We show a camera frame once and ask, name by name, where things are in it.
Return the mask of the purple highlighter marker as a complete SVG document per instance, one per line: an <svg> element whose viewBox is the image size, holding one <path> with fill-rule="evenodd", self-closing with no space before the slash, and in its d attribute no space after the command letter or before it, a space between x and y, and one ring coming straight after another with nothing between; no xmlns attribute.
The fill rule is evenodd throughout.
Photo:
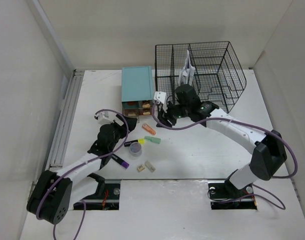
<svg viewBox="0 0 305 240"><path fill-rule="evenodd" d="M122 166L124 169L127 169L130 165L125 161L123 160L122 158L120 158L119 156L113 154L111 156L111 158L116 162L118 163L120 166Z"/></svg>

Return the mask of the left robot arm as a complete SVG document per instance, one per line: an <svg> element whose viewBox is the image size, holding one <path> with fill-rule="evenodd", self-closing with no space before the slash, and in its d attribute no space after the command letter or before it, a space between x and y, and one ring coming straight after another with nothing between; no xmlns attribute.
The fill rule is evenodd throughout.
<svg viewBox="0 0 305 240"><path fill-rule="evenodd" d="M104 194L103 178L95 172L111 159L119 142L132 132L137 119L117 115L102 124L97 139L81 159L58 171L45 170L30 195L26 210L39 220L58 224L73 205L90 195L97 199Z"/></svg>

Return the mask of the clear jar of paperclips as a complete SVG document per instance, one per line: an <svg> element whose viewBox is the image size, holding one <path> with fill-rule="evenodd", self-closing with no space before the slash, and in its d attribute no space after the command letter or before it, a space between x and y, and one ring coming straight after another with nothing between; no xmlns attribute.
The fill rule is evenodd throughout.
<svg viewBox="0 0 305 240"><path fill-rule="evenodd" d="M139 157L142 154L142 145L139 142L132 142L129 146L129 152L133 157Z"/></svg>

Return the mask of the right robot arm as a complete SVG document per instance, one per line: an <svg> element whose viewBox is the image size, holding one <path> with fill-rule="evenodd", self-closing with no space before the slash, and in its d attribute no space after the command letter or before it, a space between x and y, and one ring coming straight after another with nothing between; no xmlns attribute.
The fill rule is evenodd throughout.
<svg viewBox="0 0 305 240"><path fill-rule="evenodd" d="M277 131L233 119L215 103L201 101L189 84L177 87L175 94L177 104L168 102L165 92L154 93L154 104L162 106L153 117L158 127L172 130L178 119L188 117L194 123L223 134L251 154L248 164L235 170L224 182L209 187L215 200L246 196L247 188L257 180L269 181L286 161L285 145Z"/></svg>

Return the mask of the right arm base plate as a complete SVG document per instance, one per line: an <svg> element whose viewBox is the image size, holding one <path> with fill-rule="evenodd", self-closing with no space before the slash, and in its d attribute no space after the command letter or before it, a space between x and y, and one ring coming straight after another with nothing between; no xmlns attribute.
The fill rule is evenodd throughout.
<svg viewBox="0 0 305 240"><path fill-rule="evenodd" d="M224 181L210 181L207 196L212 210L257 210L251 184L237 189Z"/></svg>

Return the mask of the white Canon paper booklet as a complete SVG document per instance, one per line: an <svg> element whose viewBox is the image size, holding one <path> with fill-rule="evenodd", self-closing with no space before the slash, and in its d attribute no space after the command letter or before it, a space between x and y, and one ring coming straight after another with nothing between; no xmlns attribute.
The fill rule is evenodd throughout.
<svg viewBox="0 0 305 240"><path fill-rule="evenodd" d="M185 85L188 84L190 86L193 85L194 75L195 75L196 68L192 65L190 51L186 51L186 58L184 62L184 66L182 70L179 72L178 76L178 85Z"/></svg>

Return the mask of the wooden drawer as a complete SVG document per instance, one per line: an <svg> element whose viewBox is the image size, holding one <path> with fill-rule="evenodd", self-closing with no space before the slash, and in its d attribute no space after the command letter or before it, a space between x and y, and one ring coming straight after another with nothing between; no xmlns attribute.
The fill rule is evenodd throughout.
<svg viewBox="0 0 305 240"><path fill-rule="evenodd" d="M139 115L140 116L149 116L152 114L152 108L140 108L139 109Z"/></svg>

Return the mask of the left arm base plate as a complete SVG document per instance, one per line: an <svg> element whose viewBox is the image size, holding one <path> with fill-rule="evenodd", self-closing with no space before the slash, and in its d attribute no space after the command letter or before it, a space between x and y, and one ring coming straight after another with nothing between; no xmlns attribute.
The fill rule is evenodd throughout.
<svg viewBox="0 0 305 240"><path fill-rule="evenodd" d="M98 184L96 192L86 196L83 201L88 211L117 211L120 207L121 181L107 180Z"/></svg>

